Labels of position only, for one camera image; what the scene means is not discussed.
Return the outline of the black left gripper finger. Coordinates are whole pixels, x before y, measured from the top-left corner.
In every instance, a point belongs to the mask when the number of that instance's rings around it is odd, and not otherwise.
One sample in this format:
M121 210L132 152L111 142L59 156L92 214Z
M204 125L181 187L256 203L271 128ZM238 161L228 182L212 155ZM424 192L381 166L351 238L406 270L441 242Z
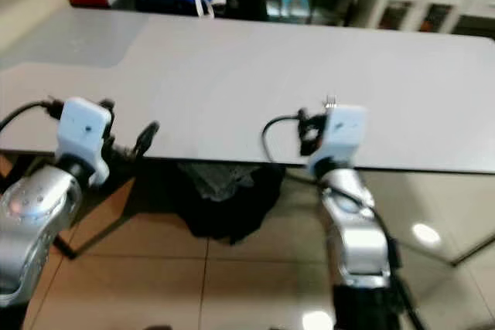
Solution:
M139 132L137 139L135 139L135 157L144 157L146 151L152 146L153 138L155 138L156 133L159 131L159 122L152 121Z

